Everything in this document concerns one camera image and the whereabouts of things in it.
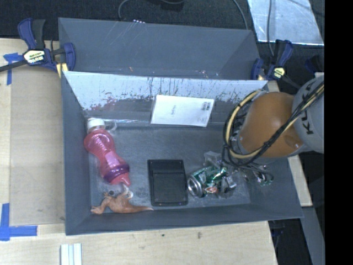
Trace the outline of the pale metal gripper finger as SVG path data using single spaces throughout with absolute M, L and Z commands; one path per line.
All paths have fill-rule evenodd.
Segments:
M 220 153 L 216 153 L 213 151 L 208 151 L 204 153 L 204 166 L 214 166 L 214 167 L 220 167 L 222 164 L 222 156 Z
M 228 193 L 235 190 L 237 187 L 237 182 L 232 176 L 226 176 L 224 178 L 224 188 L 223 192 Z

